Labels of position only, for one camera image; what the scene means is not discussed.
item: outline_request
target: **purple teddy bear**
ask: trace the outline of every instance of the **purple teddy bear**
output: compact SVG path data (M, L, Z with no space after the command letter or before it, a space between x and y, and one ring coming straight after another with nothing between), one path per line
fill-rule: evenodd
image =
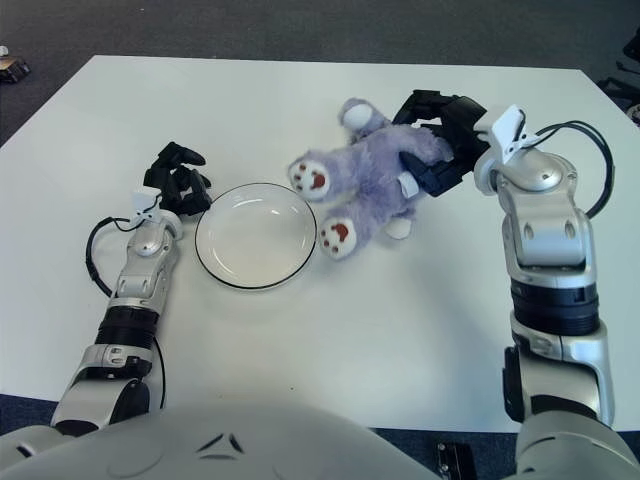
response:
M428 165L453 158L451 148L427 128L392 125L366 100L352 98L338 115L353 135L352 145L330 152L310 150L289 167L289 180L309 201L331 201L353 192L346 203L329 211L320 227L320 247L335 260L365 246L382 227L395 239L411 232L415 203L412 177L399 152L409 152Z

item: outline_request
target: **floor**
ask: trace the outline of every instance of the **floor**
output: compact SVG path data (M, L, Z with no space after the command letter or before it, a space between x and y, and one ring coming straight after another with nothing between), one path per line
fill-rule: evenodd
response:
M94 54L560 67L633 83L615 61L639 19L637 0L0 0L0 45L33 70L0 86L0 145ZM0 395L0 434L53 408ZM459 441L480 479L514 470L514 435L378 433L430 468L439 441ZM639 455L640 434L625 440Z

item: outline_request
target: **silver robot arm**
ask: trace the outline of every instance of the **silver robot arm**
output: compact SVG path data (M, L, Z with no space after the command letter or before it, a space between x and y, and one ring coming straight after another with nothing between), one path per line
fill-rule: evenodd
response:
M158 207L160 191L134 192L135 233L95 343L87 347L51 421L80 436L149 411L143 378L152 368L152 342L178 258L182 225Z
M490 148L474 170L478 189L497 194L506 214L515 346L505 351L503 393L507 413L524 422L518 475L639 478L633 453L609 428L607 330L598 315L591 224L574 203L577 172L535 148L539 138L524 120L516 106L487 112L475 130Z

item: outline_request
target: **teddy bear foot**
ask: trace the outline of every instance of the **teddy bear foot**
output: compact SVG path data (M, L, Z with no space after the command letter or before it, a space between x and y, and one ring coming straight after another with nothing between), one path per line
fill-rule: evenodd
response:
M306 200L320 200L329 191L329 173L314 160L300 160L289 168L293 188Z
M320 227L320 248L334 260L349 255L356 244L356 229L349 218L328 218Z
M404 240L411 233L412 223L408 218L394 217L385 225L384 231L395 240Z

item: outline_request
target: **white table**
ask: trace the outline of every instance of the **white table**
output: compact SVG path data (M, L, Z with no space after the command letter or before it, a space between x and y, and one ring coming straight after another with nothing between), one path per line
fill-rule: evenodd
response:
M60 398L107 301L85 271L87 235L105 216L130 214L130 192L168 141L207 158L201 171L216 196L248 182L286 184L285 166L306 149L344 144L336 113L346 98L392 116L414 88L517 103L532 130L582 119L608 139L618 175L594 221L601 315L614 426L640 429L640 134L575 70L94 57L0 150L0 390ZM599 152L573 132L546 148L577 166L577 202L590 206ZM375 427L517 430L502 406L512 343L502 216L468 176L423 201L404 242L380 236L339 264L316 251L291 282L260 293L216 283L187 220L159 332L168 405L265 396ZM114 231L96 245L108 281L127 239Z

